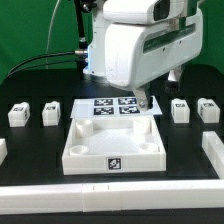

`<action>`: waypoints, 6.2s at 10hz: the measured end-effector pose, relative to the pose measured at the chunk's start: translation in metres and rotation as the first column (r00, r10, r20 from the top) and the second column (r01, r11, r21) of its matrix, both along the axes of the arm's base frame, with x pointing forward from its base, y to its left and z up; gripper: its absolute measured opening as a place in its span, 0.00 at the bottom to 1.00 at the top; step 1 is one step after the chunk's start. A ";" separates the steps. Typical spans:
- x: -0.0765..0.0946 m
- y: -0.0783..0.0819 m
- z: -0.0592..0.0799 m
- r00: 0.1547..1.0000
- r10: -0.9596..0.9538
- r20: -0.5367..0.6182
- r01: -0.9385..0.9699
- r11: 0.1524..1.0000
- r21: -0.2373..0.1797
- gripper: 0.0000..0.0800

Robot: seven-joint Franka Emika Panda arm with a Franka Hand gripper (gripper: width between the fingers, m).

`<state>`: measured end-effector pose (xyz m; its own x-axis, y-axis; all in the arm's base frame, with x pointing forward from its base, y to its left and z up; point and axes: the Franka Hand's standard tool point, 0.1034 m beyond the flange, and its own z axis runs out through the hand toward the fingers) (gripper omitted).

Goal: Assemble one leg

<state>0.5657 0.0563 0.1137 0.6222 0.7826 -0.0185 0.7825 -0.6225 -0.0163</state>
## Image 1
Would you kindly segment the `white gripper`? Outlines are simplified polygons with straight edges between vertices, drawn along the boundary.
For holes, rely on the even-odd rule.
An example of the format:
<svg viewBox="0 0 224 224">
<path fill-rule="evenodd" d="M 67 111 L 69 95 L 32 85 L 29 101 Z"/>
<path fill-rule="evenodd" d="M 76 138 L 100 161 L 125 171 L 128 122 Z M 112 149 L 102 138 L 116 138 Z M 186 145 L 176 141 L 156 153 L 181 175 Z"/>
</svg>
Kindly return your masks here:
<svg viewBox="0 0 224 224">
<path fill-rule="evenodd" d="M 168 22 L 155 25 L 111 24 L 105 35 L 105 72 L 116 88 L 133 91 L 140 111 L 149 109 L 149 93 L 143 86 L 169 72 L 168 94 L 180 89 L 182 67 L 202 49 L 203 16 L 200 9 L 186 19 L 186 27 L 171 31 Z"/>
</svg>

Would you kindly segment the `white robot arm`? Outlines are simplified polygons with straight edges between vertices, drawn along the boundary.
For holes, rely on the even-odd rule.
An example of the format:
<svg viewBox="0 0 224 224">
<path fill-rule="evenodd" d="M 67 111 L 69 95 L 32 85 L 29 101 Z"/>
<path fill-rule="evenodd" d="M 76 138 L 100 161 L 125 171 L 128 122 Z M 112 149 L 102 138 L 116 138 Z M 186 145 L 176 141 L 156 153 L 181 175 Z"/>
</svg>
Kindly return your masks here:
<svg viewBox="0 0 224 224">
<path fill-rule="evenodd" d="M 150 82 L 168 74 L 176 90 L 202 49 L 199 0 L 88 0 L 83 9 L 93 24 L 84 77 L 133 92 L 141 111 L 152 107 Z"/>
</svg>

